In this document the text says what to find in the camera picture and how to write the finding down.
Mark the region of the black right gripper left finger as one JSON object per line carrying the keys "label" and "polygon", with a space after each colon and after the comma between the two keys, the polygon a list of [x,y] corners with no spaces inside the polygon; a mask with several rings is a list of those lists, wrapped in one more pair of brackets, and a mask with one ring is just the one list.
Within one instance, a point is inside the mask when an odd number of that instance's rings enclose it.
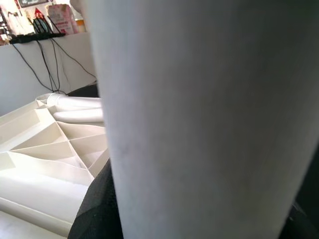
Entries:
{"label": "black right gripper left finger", "polygon": [[124,239],[110,161],[89,186],[67,239]]}

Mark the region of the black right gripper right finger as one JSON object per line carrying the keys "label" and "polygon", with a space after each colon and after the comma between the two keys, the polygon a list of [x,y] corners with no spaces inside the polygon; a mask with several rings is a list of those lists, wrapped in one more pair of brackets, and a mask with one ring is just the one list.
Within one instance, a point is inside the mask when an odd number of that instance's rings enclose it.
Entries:
{"label": "black right gripper right finger", "polygon": [[290,221],[298,239],[319,239],[319,200],[298,196],[291,208]]}

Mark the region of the white plastic table top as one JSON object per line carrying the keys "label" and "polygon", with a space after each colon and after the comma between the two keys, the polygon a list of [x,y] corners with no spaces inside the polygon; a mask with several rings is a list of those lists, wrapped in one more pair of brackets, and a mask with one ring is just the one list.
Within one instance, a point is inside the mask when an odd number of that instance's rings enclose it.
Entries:
{"label": "white plastic table top", "polygon": [[[48,96],[0,117],[0,165],[63,162],[87,170],[94,180],[109,160],[104,123],[57,121],[53,114],[59,111],[46,104]],[[0,239],[67,239],[73,222],[0,197]]]}

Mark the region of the black power strip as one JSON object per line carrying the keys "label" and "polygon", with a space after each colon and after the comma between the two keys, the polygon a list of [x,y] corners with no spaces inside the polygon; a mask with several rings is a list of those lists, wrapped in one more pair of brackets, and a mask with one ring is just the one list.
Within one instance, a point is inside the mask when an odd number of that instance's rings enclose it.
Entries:
{"label": "black power strip", "polygon": [[47,40],[56,37],[64,37],[65,33],[38,33],[38,34],[28,34],[28,35],[17,35],[14,36],[9,43],[10,44],[24,44],[31,41]]}

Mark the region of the black teal striped object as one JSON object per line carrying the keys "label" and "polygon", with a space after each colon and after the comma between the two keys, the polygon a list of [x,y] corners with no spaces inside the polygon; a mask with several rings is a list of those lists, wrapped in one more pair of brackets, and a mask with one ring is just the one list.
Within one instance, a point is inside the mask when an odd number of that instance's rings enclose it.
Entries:
{"label": "black teal striped object", "polygon": [[45,18],[34,18],[32,22],[35,33],[53,33],[49,23]]}

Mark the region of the pink printed bag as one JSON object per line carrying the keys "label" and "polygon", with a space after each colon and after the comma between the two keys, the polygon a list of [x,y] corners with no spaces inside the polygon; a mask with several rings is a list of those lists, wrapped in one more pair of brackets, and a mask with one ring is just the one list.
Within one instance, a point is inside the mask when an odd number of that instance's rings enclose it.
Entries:
{"label": "pink printed bag", "polygon": [[48,17],[59,32],[67,35],[79,33],[77,22],[69,5],[50,5],[48,7]]}

